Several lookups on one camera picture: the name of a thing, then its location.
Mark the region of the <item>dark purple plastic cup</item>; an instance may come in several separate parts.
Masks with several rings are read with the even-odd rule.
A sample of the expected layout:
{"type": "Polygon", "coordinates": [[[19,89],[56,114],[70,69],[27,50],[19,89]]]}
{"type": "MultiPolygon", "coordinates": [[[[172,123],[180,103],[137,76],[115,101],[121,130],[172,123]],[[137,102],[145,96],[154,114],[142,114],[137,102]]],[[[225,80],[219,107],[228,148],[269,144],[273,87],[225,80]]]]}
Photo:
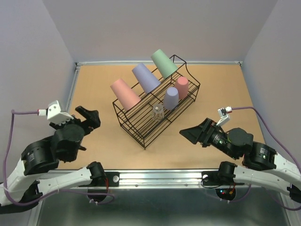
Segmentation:
{"type": "Polygon", "coordinates": [[[169,87],[164,95],[163,105],[167,110],[173,110],[179,102],[179,93],[177,88],[169,87]]]}

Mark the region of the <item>pink plastic cup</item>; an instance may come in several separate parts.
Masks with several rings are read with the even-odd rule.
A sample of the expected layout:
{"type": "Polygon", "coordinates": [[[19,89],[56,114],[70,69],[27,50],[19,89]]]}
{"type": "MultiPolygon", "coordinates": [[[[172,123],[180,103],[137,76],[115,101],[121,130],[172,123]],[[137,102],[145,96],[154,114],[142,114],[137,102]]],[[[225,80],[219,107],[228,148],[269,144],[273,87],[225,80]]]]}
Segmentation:
{"type": "Polygon", "coordinates": [[[128,111],[141,101],[141,98],[128,86],[123,79],[118,79],[110,85],[115,96],[128,111]]]}

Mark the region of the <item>clear plastic cup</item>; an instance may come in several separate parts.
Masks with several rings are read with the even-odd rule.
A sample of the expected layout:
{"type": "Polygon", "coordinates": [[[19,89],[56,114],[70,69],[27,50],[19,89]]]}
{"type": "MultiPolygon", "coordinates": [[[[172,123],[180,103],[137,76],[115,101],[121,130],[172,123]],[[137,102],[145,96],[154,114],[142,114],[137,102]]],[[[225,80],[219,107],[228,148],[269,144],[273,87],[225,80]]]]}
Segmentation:
{"type": "Polygon", "coordinates": [[[164,118],[164,107],[162,104],[156,104],[152,109],[152,119],[154,121],[161,121],[164,118]]]}

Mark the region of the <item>red plastic cup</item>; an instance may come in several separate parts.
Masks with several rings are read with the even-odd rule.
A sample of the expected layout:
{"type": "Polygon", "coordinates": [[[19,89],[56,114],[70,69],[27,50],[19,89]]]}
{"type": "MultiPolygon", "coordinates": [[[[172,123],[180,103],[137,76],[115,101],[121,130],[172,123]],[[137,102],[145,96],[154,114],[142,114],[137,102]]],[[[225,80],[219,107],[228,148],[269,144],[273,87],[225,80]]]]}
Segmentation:
{"type": "Polygon", "coordinates": [[[189,81],[186,77],[181,76],[177,79],[175,86],[178,90],[179,99],[185,99],[188,95],[189,81]]]}

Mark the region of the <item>light purple plastic cup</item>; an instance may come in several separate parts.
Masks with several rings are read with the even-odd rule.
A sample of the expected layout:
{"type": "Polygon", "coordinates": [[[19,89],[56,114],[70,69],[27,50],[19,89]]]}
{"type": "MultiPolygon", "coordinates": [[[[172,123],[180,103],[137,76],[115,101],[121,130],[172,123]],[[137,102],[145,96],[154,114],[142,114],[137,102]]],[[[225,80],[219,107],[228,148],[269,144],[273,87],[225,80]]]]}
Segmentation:
{"type": "Polygon", "coordinates": [[[132,73],[146,94],[152,92],[160,85],[160,81],[143,63],[139,63],[133,68],[132,73]]]}

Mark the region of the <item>green plastic cup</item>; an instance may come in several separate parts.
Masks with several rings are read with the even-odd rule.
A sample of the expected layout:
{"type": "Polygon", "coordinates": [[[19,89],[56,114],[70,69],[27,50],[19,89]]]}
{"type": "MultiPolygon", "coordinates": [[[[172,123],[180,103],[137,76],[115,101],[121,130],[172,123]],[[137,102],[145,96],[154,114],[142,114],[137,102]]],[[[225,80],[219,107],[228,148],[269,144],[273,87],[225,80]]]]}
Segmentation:
{"type": "Polygon", "coordinates": [[[151,59],[164,79],[168,78],[178,69],[178,67],[161,49],[154,52],[151,55],[151,59]]]}

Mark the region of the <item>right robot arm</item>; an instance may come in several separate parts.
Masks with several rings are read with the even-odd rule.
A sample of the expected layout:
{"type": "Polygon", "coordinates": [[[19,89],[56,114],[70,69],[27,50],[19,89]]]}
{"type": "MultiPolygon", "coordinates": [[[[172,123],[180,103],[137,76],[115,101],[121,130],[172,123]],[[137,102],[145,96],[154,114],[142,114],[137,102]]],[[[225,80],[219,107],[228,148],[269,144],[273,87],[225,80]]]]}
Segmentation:
{"type": "Polygon", "coordinates": [[[241,128],[225,132],[213,120],[179,132],[192,144],[213,146],[230,158],[242,159],[242,166],[222,161],[217,171],[210,171],[202,183],[210,187],[252,184],[278,191],[293,201],[301,201],[301,172],[298,167],[270,146],[256,142],[253,134],[241,128]]]}

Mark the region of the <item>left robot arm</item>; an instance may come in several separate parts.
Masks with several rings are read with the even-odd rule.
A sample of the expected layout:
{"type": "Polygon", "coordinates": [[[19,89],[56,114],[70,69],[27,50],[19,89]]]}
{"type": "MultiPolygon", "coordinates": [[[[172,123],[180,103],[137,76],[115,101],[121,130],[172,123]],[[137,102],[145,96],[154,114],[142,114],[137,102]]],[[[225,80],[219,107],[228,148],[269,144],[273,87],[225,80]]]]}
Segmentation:
{"type": "Polygon", "coordinates": [[[36,207],[39,201],[68,188],[92,183],[95,186],[107,183],[105,171],[100,162],[89,165],[63,176],[50,179],[40,177],[57,169],[59,162],[76,160],[78,151],[85,151],[81,145],[84,136],[101,125],[99,112],[82,106],[75,109],[85,119],[76,118],[64,112],[58,102],[47,109],[31,111],[31,114],[45,116],[55,129],[53,135],[29,144],[10,175],[6,173],[3,161],[3,183],[0,185],[1,214],[19,213],[36,207]]]}

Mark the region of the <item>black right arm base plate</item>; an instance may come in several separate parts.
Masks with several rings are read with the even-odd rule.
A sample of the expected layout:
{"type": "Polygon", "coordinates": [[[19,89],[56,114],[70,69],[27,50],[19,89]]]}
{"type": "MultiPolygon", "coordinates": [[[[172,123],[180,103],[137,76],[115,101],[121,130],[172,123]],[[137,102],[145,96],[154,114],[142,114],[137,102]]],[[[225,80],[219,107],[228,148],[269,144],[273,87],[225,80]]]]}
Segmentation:
{"type": "Polygon", "coordinates": [[[200,184],[205,188],[218,188],[234,185],[235,182],[231,177],[223,177],[218,171],[204,171],[200,184]]]}

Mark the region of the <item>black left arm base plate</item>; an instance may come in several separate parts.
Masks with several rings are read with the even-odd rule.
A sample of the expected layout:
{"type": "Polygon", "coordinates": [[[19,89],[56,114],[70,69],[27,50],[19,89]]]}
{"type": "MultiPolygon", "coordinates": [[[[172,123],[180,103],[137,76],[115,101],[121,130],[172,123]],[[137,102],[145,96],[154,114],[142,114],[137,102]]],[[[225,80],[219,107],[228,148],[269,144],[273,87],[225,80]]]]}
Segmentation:
{"type": "Polygon", "coordinates": [[[109,187],[118,187],[120,179],[120,172],[118,171],[106,171],[105,176],[101,176],[95,179],[92,179],[92,182],[89,186],[93,187],[105,187],[106,181],[108,181],[109,187]]]}

